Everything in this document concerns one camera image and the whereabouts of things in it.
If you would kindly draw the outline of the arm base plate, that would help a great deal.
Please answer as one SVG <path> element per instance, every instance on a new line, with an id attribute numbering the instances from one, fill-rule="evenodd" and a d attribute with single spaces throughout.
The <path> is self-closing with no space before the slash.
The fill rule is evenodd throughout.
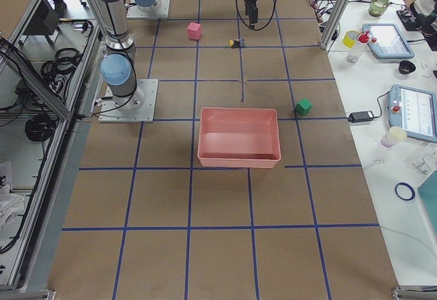
<path id="1" fill-rule="evenodd" d="M 128 20 L 158 20 L 168 19 L 171 0 L 155 0 L 151 6 L 138 6 L 135 0 L 130 1 L 127 8 Z"/>
<path id="2" fill-rule="evenodd" d="M 153 122 L 158 79 L 138 79 L 137 90 L 132 98 L 104 101 L 98 120 L 102 123 Z"/>

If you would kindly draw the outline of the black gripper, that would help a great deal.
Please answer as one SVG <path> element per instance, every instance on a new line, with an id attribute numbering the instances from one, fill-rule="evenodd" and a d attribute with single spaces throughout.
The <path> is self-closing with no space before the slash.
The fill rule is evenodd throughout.
<path id="1" fill-rule="evenodd" d="M 246 15 L 249 15 L 249 23 L 257 23 L 257 4 L 255 1 L 246 1 Z"/>

